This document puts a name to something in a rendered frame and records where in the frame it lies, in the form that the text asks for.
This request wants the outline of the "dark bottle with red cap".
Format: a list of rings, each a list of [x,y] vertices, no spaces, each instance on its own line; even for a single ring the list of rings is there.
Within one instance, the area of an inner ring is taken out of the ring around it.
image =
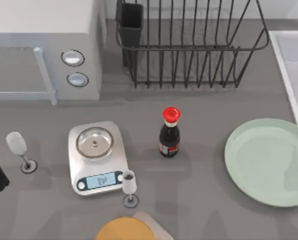
[[[159,136],[159,151],[165,158],[172,158],[179,151],[180,131],[177,122],[181,111],[175,106],[168,106],[163,110],[162,116],[164,125]]]

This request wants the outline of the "silver kitchen scale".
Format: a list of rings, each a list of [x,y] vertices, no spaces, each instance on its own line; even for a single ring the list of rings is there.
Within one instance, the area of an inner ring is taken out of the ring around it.
[[[76,194],[90,196],[122,188],[128,163],[121,132],[114,122],[73,127],[68,135],[68,159]]]

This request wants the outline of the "narrow clear wine glass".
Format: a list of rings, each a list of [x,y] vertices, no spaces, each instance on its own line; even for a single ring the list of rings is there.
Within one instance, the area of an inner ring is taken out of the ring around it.
[[[139,198],[135,192],[137,190],[136,177],[133,171],[127,170],[123,173],[122,191],[125,194],[123,204],[127,208],[135,208],[139,203]]]

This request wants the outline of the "small microwave knob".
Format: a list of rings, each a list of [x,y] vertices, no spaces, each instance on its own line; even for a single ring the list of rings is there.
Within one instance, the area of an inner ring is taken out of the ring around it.
[[[75,72],[67,75],[68,84],[76,88],[83,88],[89,83],[89,78],[81,72]]]

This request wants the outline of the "large microwave knob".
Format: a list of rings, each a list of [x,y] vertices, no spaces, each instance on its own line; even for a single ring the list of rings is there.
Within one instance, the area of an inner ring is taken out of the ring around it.
[[[71,49],[61,53],[61,60],[70,67],[78,67],[85,62],[85,57],[80,51]]]

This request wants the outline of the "black cutlery holder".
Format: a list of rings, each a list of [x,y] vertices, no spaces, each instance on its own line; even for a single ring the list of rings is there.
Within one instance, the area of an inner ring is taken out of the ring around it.
[[[143,29],[144,6],[139,3],[127,3],[117,0],[116,21],[121,39],[123,66],[133,68],[135,49],[139,47]]]

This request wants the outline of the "pale microwave oven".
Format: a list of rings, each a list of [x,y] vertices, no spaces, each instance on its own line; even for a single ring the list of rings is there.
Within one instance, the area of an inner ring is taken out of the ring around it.
[[[0,47],[42,48],[58,102],[100,98],[105,43],[103,0],[0,0]],[[62,62],[71,49],[84,55],[81,66]],[[68,84],[75,72],[89,78],[85,87]]]

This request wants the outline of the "beige flat board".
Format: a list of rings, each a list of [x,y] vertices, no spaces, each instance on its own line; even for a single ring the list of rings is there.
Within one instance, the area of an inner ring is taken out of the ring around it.
[[[144,222],[153,232],[156,240],[175,240],[150,214],[145,211],[137,211],[133,217]]]

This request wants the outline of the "orange round plate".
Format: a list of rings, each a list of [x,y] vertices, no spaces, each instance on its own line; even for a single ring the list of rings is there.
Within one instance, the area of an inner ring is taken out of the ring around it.
[[[123,216],[105,223],[94,240],[156,240],[156,237],[143,221]]]

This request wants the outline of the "pale green plate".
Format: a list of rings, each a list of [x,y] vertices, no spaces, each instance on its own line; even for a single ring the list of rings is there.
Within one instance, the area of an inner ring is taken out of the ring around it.
[[[235,185],[272,207],[298,207],[298,126],[280,119],[247,121],[224,147],[224,164]]]

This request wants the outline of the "wide clear wine glass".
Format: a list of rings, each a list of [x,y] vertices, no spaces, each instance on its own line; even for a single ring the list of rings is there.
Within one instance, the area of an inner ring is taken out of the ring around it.
[[[19,132],[10,132],[6,137],[7,144],[11,152],[22,158],[21,171],[25,174],[31,174],[38,168],[38,164],[34,159],[28,158],[27,144],[22,135]]]

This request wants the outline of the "microwave oven door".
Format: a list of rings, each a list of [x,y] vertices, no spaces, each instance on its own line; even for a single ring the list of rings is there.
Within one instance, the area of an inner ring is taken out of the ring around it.
[[[58,103],[42,48],[0,46],[0,101]]]

